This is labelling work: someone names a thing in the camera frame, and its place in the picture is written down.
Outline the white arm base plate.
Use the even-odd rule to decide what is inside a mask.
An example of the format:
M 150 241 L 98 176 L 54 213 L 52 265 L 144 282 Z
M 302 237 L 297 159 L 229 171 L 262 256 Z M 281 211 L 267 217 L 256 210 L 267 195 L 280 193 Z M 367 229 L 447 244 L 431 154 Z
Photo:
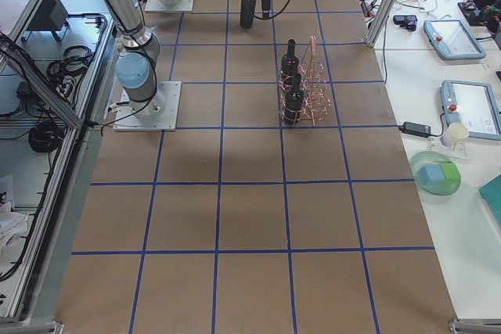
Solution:
M 147 0 L 147 13 L 191 13 L 194 0 Z
M 123 89 L 121 101 L 127 102 L 117 110 L 115 131 L 174 131 L 178 119 L 181 98 L 181 81 L 159 81 L 157 93 L 145 109 L 144 103 L 130 102 Z

